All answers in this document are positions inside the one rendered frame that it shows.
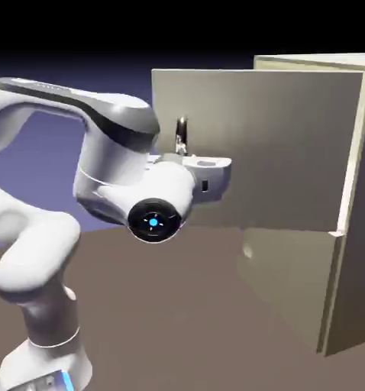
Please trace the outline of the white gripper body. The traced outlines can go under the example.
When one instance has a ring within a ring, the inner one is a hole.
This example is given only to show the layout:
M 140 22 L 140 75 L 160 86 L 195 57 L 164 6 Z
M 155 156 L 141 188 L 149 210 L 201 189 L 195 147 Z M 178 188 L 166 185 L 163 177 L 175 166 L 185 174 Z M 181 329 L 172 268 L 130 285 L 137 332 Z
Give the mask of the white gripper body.
M 165 153 L 150 155 L 147 158 L 147 166 L 163 161 L 180 163 L 194 176 L 194 203 L 219 201 L 231 180 L 232 159 L 228 157 L 182 156 L 176 153 Z

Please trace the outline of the dark curved metal handle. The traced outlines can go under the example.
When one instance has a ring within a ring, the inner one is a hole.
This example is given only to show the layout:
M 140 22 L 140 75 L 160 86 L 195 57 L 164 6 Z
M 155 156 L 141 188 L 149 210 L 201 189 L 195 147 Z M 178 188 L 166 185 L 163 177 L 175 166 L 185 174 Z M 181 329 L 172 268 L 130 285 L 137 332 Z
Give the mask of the dark curved metal handle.
M 176 122 L 175 152 L 179 155 L 188 154 L 188 120 L 181 117 Z

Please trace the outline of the large beige cabinet door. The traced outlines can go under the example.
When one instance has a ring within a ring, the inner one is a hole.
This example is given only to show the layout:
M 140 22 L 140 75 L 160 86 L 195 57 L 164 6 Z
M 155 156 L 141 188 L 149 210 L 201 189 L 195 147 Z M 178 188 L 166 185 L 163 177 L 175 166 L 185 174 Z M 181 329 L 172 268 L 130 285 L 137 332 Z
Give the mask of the large beige cabinet door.
M 365 72 L 155 69 L 157 148 L 188 120 L 188 150 L 229 157 L 222 200 L 191 225 L 337 231 L 345 226 L 365 109 Z

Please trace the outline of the small beige cabinet door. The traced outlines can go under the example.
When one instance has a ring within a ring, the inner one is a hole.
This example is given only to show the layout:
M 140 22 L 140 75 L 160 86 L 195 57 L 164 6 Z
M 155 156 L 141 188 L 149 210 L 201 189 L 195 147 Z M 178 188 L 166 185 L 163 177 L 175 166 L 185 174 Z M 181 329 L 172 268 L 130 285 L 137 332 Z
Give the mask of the small beige cabinet door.
M 237 261 L 241 278 L 272 306 L 314 352 L 322 351 L 333 275 L 340 255 L 342 231 L 296 231 L 247 228 L 244 252 Z

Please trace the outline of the beige painted cabinet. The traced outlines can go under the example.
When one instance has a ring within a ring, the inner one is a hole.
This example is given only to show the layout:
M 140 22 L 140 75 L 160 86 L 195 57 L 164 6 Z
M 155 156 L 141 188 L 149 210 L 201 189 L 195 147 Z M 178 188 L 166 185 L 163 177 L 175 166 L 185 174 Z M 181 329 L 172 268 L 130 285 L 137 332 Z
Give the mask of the beige painted cabinet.
M 357 70 L 362 73 L 338 226 L 342 231 L 320 354 L 338 354 L 365 343 L 365 53 L 262 54 L 258 70 Z

